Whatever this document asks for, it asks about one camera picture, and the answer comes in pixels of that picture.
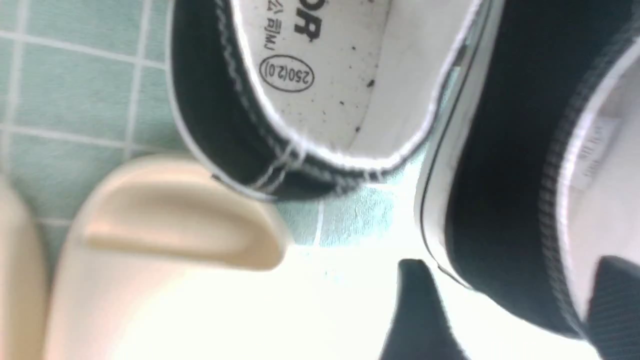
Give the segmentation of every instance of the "shoe insole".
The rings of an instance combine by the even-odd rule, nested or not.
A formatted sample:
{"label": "shoe insole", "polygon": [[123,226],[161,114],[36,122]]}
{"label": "shoe insole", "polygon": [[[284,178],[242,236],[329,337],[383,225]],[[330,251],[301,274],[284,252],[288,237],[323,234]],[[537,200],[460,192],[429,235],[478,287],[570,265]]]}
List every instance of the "shoe insole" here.
{"label": "shoe insole", "polygon": [[390,158],[424,137],[477,1],[233,0],[268,118],[311,148]]}

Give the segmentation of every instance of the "shoe label tag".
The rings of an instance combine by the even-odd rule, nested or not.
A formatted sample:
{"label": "shoe label tag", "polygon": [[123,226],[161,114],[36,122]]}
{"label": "shoe label tag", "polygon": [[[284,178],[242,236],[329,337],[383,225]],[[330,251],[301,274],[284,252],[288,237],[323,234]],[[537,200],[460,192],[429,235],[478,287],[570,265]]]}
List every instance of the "shoe label tag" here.
{"label": "shoe label tag", "polygon": [[597,117],[594,120],[587,130],[587,135],[575,162],[572,187],[587,190],[605,158],[619,124],[620,119],[614,117]]}

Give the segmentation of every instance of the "green tile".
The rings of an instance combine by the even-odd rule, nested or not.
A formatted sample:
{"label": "green tile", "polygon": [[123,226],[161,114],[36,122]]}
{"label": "green tile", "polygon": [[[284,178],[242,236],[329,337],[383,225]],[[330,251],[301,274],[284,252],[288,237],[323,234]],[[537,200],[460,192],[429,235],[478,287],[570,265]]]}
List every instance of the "green tile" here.
{"label": "green tile", "polygon": [[18,134],[9,153],[13,184],[44,218],[73,218],[122,156],[121,149]]}
{"label": "green tile", "polygon": [[298,245],[313,245],[318,223],[318,203],[286,202],[276,205]]}
{"label": "green tile", "polygon": [[6,93],[9,90],[9,73],[13,56],[13,41],[0,38],[0,122],[4,121]]}
{"label": "green tile", "polygon": [[56,273],[56,266],[60,258],[60,250],[67,238],[67,226],[51,226],[41,225],[45,255],[47,256],[47,265],[49,267],[49,283],[51,283]]}
{"label": "green tile", "polygon": [[147,34],[147,48],[145,51],[148,60],[164,62],[166,13],[168,8],[168,0],[154,0],[151,5],[149,32]]}
{"label": "green tile", "polygon": [[370,188],[339,199],[327,200],[320,246],[377,245],[389,238],[395,196]]}
{"label": "green tile", "polygon": [[28,45],[16,124],[124,141],[133,65]]}
{"label": "green tile", "polygon": [[19,0],[0,1],[0,30],[13,31],[18,14]]}
{"label": "green tile", "polygon": [[173,122],[163,70],[146,68],[142,72],[134,143],[162,149],[185,149]]}
{"label": "green tile", "polygon": [[31,0],[28,33],[135,55],[142,1]]}

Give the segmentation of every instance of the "shoe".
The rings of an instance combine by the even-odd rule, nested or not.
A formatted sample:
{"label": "shoe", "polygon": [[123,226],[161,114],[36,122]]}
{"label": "shoe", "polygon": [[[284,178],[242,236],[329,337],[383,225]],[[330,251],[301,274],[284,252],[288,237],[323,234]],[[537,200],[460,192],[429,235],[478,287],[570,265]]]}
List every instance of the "shoe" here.
{"label": "shoe", "polygon": [[214,177],[260,200],[342,195],[423,144],[480,0],[177,0],[177,127]]}
{"label": "shoe", "polygon": [[49,286],[29,211],[0,179],[0,359],[42,358]]}
{"label": "shoe", "polygon": [[291,243],[272,205],[211,181],[193,159],[126,163],[69,229],[44,358],[335,359],[300,332],[332,328],[309,314],[320,298],[306,259],[282,262]]}
{"label": "shoe", "polygon": [[435,125],[417,220],[443,272],[534,325],[590,340],[601,260],[640,266],[638,2],[491,4],[502,4],[489,15],[499,26],[485,27]]}

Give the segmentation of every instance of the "size label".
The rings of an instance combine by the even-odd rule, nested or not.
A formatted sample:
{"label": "size label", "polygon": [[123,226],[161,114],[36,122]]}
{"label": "size label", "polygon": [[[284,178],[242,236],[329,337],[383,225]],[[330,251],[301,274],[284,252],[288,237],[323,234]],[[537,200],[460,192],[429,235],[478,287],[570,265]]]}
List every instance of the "size label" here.
{"label": "size label", "polygon": [[260,63],[262,80],[276,90],[302,92],[314,84],[316,76],[304,61],[291,55],[273,55]]}
{"label": "size label", "polygon": [[575,162],[571,185],[586,190],[602,164],[620,119],[598,117],[587,131],[584,143]]}

